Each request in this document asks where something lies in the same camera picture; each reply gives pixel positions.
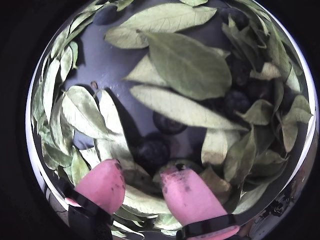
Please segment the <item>pink tipped gripper finger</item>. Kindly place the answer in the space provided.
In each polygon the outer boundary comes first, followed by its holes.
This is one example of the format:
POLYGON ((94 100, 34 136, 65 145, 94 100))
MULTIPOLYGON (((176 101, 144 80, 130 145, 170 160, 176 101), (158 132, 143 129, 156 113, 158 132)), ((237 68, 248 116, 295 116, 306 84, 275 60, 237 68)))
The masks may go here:
POLYGON ((240 230, 236 217, 192 169, 171 167, 160 177, 166 205, 182 225, 177 240, 225 240, 240 230))
POLYGON ((95 166, 75 187, 64 184, 69 227, 81 240, 111 240, 113 214, 121 207, 126 183, 117 159, 95 166))

